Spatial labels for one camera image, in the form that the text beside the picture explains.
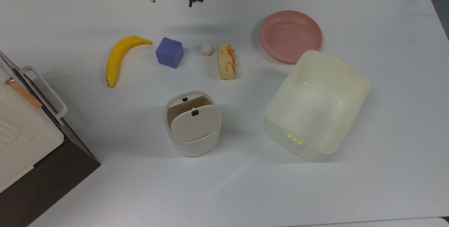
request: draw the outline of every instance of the white handle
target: white handle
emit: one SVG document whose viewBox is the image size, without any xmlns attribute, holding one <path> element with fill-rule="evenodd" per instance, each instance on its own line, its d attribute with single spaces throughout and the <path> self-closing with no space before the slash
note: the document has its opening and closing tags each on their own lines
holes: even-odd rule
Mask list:
<svg viewBox="0 0 449 227">
<path fill-rule="evenodd" d="M 58 113 L 54 114 L 52 109 L 48 109 L 48 110 L 50 110 L 50 112 L 53 114 L 53 116 L 57 120 L 61 119 L 61 117 L 63 117 L 67 113 L 67 106 L 66 106 L 66 104 L 62 102 L 62 100 L 55 93 L 55 91 L 53 91 L 53 89 L 50 87 L 50 85 L 48 85 L 48 83 L 42 78 L 42 76 L 40 76 L 32 67 L 26 66 L 26 67 L 23 67 L 23 68 L 21 68 L 19 70 L 19 73 L 21 73 L 22 75 L 25 75 L 28 72 L 33 72 L 34 74 L 36 74 L 36 76 L 39 78 L 39 80 L 41 80 L 43 82 L 43 84 L 48 88 L 50 93 L 52 93 L 52 95 L 55 97 L 55 99 L 59 102 L 59 104 L 62 107 L 61 111 L 59 111 Z"/>
</svg>

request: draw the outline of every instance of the white table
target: white table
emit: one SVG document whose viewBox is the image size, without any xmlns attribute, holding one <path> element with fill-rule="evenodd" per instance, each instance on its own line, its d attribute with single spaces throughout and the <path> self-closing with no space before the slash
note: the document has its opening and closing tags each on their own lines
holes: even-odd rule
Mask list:
<svg viewBox="0 0 449 227">
<path fill-rule="evenodd" d="M 449 215 L 449 42 L 431 0 L 0 0 L 0 44 L 66 102 L 66 120 L 102 166 L 33 226 L 293 226 Z M 337 152 L 307 163 L 263 133 L 265 109 L 292 69 L 261 48 L 279 10 L 308 14 L 321 52 L 371 82 Z M 125 56 L 115 42 L 154 42 Z M 158 64 L 162 37 L 184 45 Z M 220 80 L 203 42 L 231 42 L 236 80 Z M 205 91 L 223 113 L 219 146 L 179 154 L 162 121 L 172 97 Z"/>
</svg>

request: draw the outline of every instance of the bread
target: bread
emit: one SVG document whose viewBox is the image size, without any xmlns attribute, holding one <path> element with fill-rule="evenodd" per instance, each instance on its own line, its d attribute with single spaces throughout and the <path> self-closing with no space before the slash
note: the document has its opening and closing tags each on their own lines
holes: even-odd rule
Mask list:
<svg viewBox="0 0 449 227">
<path fill-rule="evenodd" d="M 220 78 L 230 80 L 235 77 L 235 54 L 230 43 L 221 43 L 217 45 L 218 68 Z"/>
</svg>

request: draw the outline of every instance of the pink plate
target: pink plate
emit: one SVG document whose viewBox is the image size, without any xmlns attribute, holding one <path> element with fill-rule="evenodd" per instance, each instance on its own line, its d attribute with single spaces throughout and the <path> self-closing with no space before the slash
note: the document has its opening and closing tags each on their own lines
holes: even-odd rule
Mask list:
<svg viewBox="0 0 449 227">
<path fill-rule="evenodd" d="M 273 58 L 296 63 L 303 53 L 318 51 L 323 33 L 308 15 L 298 11 L 279 11 L 268 16 L 260 27 L 260 42 Z"/>
</svg>

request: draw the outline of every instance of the storage box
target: storage box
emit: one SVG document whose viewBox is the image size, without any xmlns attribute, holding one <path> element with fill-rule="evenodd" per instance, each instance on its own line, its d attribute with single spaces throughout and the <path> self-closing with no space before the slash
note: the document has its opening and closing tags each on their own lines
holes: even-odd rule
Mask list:
<svg viewBox="0 0 449 227">
<path fill-rule="evenodd" d="M 368 91 L 368 79 L 344 62 L 307 51 L 268 105 L 265 134 L 319 161 L 340 146 Z"/>
<path fill-rule="evenodd" d="M 211 151 L 217 144 L 221 111 L 208 94 L 191 91 L 167 103 L 164 124 L 179 152 L 195 157 Z"/>
</svg>

